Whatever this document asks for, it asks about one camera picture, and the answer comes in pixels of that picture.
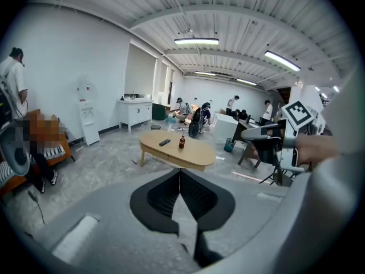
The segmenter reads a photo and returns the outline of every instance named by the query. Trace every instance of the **oval table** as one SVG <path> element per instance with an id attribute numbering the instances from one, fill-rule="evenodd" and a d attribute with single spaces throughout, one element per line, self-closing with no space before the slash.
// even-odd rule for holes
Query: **oval table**
<path id="1" fill-rule="evenodd" d="M 144 165 L 144 153 L 148 152 L 158 158 L 174 163 L 179 167 L 194 168 L 204 171 L 206 166 L 214 163 L 216 154 L 209 144 L 185 136 L 185 147 L 179 148 L 181 133 L 153 130 L 142 134 L 140 144 L 142 149 L 141 166 Z M 162 141 L 171 141 L 159 146 Z"/>

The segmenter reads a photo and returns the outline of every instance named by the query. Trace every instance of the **remote control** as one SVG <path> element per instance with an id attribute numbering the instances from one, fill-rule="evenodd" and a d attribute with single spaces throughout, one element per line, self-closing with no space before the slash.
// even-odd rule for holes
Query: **remote control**
<path id="1" fill-rule="evenodd" d="M 163 140 L 161 143 L 160 143 L 160 146 L 163 146 L 167 143 L 169 143 L 171 140 L 170 139 L 166 139 L 166 140 Z"/>

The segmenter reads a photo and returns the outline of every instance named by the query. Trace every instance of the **fluorescent light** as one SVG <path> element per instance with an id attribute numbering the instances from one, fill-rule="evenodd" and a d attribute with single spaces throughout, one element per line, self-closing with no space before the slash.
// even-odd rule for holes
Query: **fluorescent light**
<path id="1" fill-rule="evenodd" d="M 239 79 L 239 78 L 237 78 L 237 81 L 245 82 L 245 83 L 248 83 L 248 84 L 251 84 L 251 85 L 257 85 L 256 83 L 249 82 L 247 80 L 243 80 L 243 79 Z"/>
<path id="2" fill-rule="evenodd" d="M 216 76 L 214 73 L 210 73 L 210 72 L 200 72 L 200 71 L 195 71 L 196 74 L 204 74 L 204 75 L 211 75 L 211 76 Z"/>
<path id="3" fill-rule="evenodd" d="M 187 38 L 187 39 L 175 39 L 175 44 L 182 45 L 187 43 L 206 43 L 210 45 L 219 44 L 219 39 L 210 38 Z"/>
<path id="4" fill-rule="evenodd" d="M 297 65 L 291 63 L 287 59 L 285 59 L 285 58 L 283 58 L 283 57 L 281 57 L 281 56 L 279 56 L 279 55 L 277 55 L 277 54 L 275 54 L 273 52 L 266 51 L 265 52 L 265 56 L 267 56 L 267 57 L 269 57 L 271 59 L 274 59 L 274 60 L 276 60 L 276 61 L 284 64 L 285 66 L 293 69 L 294 71 L 300 71 L 301 70 Z"/>

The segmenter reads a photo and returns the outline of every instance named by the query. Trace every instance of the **striped cushion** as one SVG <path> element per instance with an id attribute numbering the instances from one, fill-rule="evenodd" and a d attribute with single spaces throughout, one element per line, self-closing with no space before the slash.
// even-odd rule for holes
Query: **striped cushion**
<path id="1" fill-rule="evenodd" d="M 46 148 L 44 150 L 44 157 L 47 160 L 58 158 L 60 156 L 65 155 L 65 150 L 63 149 L 61 144 L 58 144 L 56 147 L 53 148 Z M 29 160 L 31 164 L 34 164 L 35 161 L 31 155 L 29 155 Z M 15 173 L 12 171 L 12 169 L 8 166 L 7 162 L 1 162 L 0 163 L 0 188 L 2 188 L 7 180 L 14 176 Z"/>

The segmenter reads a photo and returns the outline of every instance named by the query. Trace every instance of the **sneaker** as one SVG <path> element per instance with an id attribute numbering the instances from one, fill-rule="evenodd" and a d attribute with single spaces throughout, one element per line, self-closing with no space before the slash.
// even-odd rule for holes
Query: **sneaker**
<path id="1" fill-rule="evenodd" d="M 46 192 L 46 179 L 42 178 L 42 189 L 40 190 L 40 193 L 43 194 Z"/>
<path id="2" fill-rule="evenodd" d="M 56 185 L 57 177 L 58 177 L 58 171 L 57 170 L 53 170 L 53 178 L 52 178 L 52 181 L 51 181 L 51 185 L 52 186 Z"/>

